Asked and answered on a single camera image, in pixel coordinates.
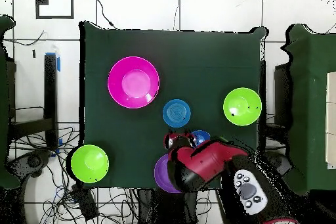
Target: pink bowl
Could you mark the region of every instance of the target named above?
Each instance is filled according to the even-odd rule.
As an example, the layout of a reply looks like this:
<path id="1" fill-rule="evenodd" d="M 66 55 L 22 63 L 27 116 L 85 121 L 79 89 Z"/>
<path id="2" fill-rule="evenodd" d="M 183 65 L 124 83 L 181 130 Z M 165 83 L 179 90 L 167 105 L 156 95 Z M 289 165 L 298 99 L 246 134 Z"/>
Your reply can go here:
<path id="1" fill-rule="evenodd" d="M 159 74 L 147 60 L 130 56 L 112 66 L 108 76 L 111 97 L 126 108 L 150 104 L 159 91 Z"/>

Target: blue bowl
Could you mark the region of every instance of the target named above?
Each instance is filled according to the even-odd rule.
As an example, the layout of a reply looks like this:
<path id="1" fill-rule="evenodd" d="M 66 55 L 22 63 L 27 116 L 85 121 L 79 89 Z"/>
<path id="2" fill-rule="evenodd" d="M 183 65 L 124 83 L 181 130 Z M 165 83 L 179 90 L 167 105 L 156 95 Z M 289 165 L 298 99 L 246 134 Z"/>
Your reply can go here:
<path id="1" fill-rule="evenodd" d="M 186 125 L 190 116 L 190 107 L 180 99 L 173 99 L 163 107 L 163 119 L 171 127 L 179 128 Z"/>
<path id="2" fill-rule="evenodd" d="M 202 144 L 205 140 L 210 139 L 210 134 L 208 134 L 208 132 L 204 130 L 195 130 L 192 132 L 192 134 L 196 136 L 196 142 L 195 142 L 196 146 Z"/>

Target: floor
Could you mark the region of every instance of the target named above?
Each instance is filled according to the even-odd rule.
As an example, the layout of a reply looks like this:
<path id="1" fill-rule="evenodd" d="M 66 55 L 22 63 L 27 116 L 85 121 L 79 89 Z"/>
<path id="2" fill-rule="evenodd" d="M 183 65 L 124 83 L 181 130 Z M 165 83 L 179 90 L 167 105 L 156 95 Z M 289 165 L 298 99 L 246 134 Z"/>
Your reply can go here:
<path id="1" fill-rule="evenodd" d="M 248 32 L 255 26 L 269 30 L 266 38 L 265 59 L 267 112 L 274 113 L 274 67 L 289 59 L 280 47 L 285 43 L 285 31 L 295 23 L 307 24 L 314 32 L 336 32 L 335 0 L 99 0 L 105 16 L 117 28 L 153 30 L 195 30 Z M 49 0 L 49 5 L 39 7 L 40 15 L 70 15 L 70 0 Z M 56 52 L 61 58 L 58 72 L 58 123 L 63 141 L 78 131 L 79 106 L 79 28 L 78 23 L 87 20 L 102 28 L 111 28 L 102 15 L 102 8 L 96 0 L 73 0 L 74 19 L 36 19 L 35 0 L 0 0 L 0 13 L 14 18 L 16 25 L 5 34 L 4 41 L 9 56 L 17 63 L 16 107 L 43 106 L 43 56 Z M 30 46 L 43 32 L 41 39 Z M 42 109 L 18 110 L 16 121 L 42 118 Z M 76 145 L 77 139 L 71 142 Z M 26 150 L 13 143 L 10 158 Z M 62 184 L 60 164 L 51 157 L 49 167 L 54 173 L 54 182 Z M 43 208 L 45 202 L 57 201 L 55 185 L 49 170 L 44 170 L 37 179 L 30 179 L 25 194 L 28 224 L 47 223 Z M 117 188 L 95 189 L 94 197 L 101 213 L 120 214 L 126 196 L 116 197 L 115 204 L 108 202 L 111 197 L 123 194 Z M 201 192 L 199 198 L 209 197 L 209 213 L 199 215 L 199 224 L 222 224 L 219 204 L 215 191 Z M 198 213 L 207 210 L 210 204 L 200 199 Z M 129 213 L 123 205 L 123 214 Z M 64 213 L 64 218 L 71 219 Z M 58 221 L 58 224 L 75 224 L 74 221 Z M 82 219 L 77 224 L 85 224 Z M 102 216 L 87 224 L 116 224 Z"/>

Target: green bowl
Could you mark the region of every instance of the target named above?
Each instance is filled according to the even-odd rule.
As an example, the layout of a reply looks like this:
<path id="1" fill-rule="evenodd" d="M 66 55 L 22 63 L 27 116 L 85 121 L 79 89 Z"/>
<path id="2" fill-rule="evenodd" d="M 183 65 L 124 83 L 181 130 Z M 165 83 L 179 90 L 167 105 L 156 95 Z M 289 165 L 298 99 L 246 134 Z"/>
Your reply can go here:
<path id="1" fill-rule="evenodd" d="M 254 90 L 237 88 L 225 97 L 223 110 L 226 118 L 235 125 L 251 125 L 261 114 L 261 99 Z"/>
<path id="2" fill-rule="evenodd" d="M 96 183 L 108 172 L 108 156 L 98 146 L 81 146 L 72 155 L 71 169 L 80 181 Z"/>

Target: dark green cloth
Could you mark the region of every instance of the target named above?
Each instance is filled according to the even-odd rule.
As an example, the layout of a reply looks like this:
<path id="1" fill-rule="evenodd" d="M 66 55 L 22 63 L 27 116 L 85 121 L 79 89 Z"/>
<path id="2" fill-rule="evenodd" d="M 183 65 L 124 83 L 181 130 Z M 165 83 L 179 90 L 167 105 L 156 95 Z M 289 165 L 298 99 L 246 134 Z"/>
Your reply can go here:
<path id="1" fill-rule="evenodd" d="M 5 32 L 14 27 L 14 20 L 9 16 L 0 16 L 0 187 L 15 189 L 20 186 L 17 177 L 7 172 L 5 163 L 9 154 L 7 140 L 9 124 L 9 96 L 7 85 L 6 48 L 3 45 Z"/>
<path id="2" fill-rule="evenodd" d="M 222 104 L 237 87 L 258 91 L 265 34 L 264 28 L 252 34 L 102 30 L 85 22 L 84 142 L 102 147 L 110 159 L 108 174 L 92 186 L 157 187 L 154 166 L 166 153 L 163 138 L 170 128 L 162 110 L 171 99 L 189 104 L 185 127 L 191 131 L 235 137 L 256 148 L 257 124 L 231 124 Z M 149 60 L 159 74 L 157 97 L 144 108 L 124 108 L 108 92 L 108 74 L 126 56 Z M 218 188 L 219 180 L 211 187 Z"/>
<path id="3" fill-rule="evenodd" d="M 336 189 L 336 170 L 326 163 L 327 73 L 336 71 L 336 35 L 313 34 L 303 25 L 289 30 L 292 55 L 293 125 L 289 130 L 290 157 L 296 168 L 285 180 L 297 193 Z"/>

